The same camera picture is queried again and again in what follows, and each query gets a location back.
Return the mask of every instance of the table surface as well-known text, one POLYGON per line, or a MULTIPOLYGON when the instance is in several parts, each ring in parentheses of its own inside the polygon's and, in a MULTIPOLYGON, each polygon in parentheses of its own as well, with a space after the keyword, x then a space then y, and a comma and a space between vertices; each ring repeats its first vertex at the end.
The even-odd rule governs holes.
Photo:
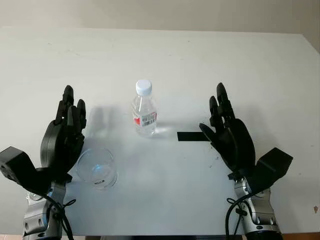
MULTIPOLYGON (((178 142, 176 132, 209 123, 209 98, 223 82, 257 158, 273 147, 294 156, 271 188, 282 232, 317 232, 319 66, 299 34, 1 28, 0 149, 19 148, 40 167, 42 137, 69 84, 86 102, 83 149, 108 148, 119 174, 97 191, 70 171, 75 235, 222 235, 226 198, 236 197, 230 171, 208 142, 178 142), (152 139, 132 124, 139 79, 153 83, 152 139)), ((19 234, 26 191, 2 176, 0 189, 0 233, 19 234)))

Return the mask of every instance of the barcode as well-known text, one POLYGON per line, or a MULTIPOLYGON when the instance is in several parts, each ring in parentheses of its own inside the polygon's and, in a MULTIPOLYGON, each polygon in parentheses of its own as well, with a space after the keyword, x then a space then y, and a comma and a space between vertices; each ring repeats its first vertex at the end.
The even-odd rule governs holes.
POLYGON ((150 113, 149 115, 146 116, 142 116, 142 126, 147 126, 150 125, 152 123, 154 123, 156 121, 157 118, 157 114, 155 112, 150 113))

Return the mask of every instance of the plastic water bottle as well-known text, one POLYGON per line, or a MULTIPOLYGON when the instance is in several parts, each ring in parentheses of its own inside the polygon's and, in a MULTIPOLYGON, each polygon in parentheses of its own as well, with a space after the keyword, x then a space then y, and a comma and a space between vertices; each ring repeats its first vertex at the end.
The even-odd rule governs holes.
POLYGON ((150 137, 155 133, 157 110, 152 100, 152 83, 139 80, 135 84, 136 97, 132 101, 132 115, 138 134, 150 137))

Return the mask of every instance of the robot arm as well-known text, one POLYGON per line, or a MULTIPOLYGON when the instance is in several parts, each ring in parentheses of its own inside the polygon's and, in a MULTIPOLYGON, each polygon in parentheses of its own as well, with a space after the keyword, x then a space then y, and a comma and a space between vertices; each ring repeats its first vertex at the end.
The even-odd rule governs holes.
POLYGON ((224 163, 232 171, 228 175, 234 181, 238 200, 232 203, 225 219, 225 233, 229 234, 229 216, 234 207, 241 215, 248 240, 281 240, 282 235, 270 204, 270 187, 283 177, 293 159, 290 155, 273 148, 255 164, 255 148, 245 124, 235 118, 227 92, 222 83, 217 86, 217 99, 209 101, 210 127, 199 127, 211 145, 220 153, 224 163))
POLYGON ((76 163, 86 127, 85 102, 74 106, 74 91, 66 86, 55 120, 50 122, 40 148, 41 168, 35 168, 29 156, 12 146, 0 152, 2 174, 28 190, 28 209, 24 215, 24 240, 60 239, 64 228, 69 239, 72 230, 63 205, 66 184, 72 177, 68 171, 76 163))

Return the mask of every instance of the black cable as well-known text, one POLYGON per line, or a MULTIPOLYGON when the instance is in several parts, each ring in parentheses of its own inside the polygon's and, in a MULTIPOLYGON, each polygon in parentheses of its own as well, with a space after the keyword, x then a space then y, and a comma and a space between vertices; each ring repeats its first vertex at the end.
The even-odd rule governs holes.
POLYGON ((48 200, 58 210, 58 212, 61 215, 61 223, 62 223, 63 230, 65 231, 69 240, 74 240, 72 229, 71 229, 70 223, 69 223, 68 218, 65 213, 65 207, 74 204, 76 202, 76 200, 73 199, 61 207, 61 205, 59 205, 55 200, 53 200, 51 197, 49 197, 46 194, 42 194, 40 192, 34 192, 34 194, 37 194, 37 195, 43 197, 44 199, 48 200))
POLYGON ((244 195, 242 197, 240 197, 239 199, 235 200, 231 206, 229 207, 228 211, 226 212, 225 215, 225 237, 226 240, 230 240, 230 233, 229 233, 229 218, 230 218, 230 214, 232 212, 232 210, 235 208, 235 206, 239 205, 241 202, 243 202, 244 200, 254 196, 256 193, 249 193, 247 195, 244 195))
MULTIPOLYGON (((228 198, 226 199, 226 201, 227 201, 228 203, 230 203, 230 204, 233 204, 236 200, 228 197, 228 198)), ((237 223, 236 223, 236 226, 235 226, 235 229, 234 229, 234 232, 233 232, 233 238, 232 238, 232 240, 235 240, 235 239, 236 239, 236 234, 237 234, 237 231, 238 231, 238 227, 239 227, 241 218, 242 218, 242 215, 239 214, 239 218, 238 218, 238 221, 237 221, 237 223)))
MULTIPOLYGON (((68 207, 68 206, 71 206, 72 204, 74 204, 76 202, 76 200, 75 199, 72 199, 72 200, 70 200, 70 201, 68 201, 66 204, 63 204, 63 207, 62 207, 62 209, 63 209, 63 211, 65 211, 65 208, 66 207, 68 207)), ((62 221, 62 218, 61 218, 61 225, 62 225, 62 228, 63 228, 63 230, 67 233, 67 228, 66 228, 66 226, 65 226, 65 224, 64 224, 64 221, 62 221)))

